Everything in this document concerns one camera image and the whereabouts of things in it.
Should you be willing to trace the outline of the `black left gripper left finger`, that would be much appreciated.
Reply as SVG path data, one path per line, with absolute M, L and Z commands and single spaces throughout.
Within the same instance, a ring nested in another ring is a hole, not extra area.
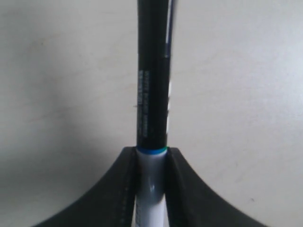
M 40 227 L 130 227 L 137 191 L 137 156 L 125 147 L 106 174 L 83 196 Z

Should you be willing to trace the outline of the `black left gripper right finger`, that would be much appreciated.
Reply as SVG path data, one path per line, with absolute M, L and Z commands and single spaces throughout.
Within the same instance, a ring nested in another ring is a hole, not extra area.
M 171 227 L 261 227 L 216 194 L 178 148 L 168 148 L 164 191 Z

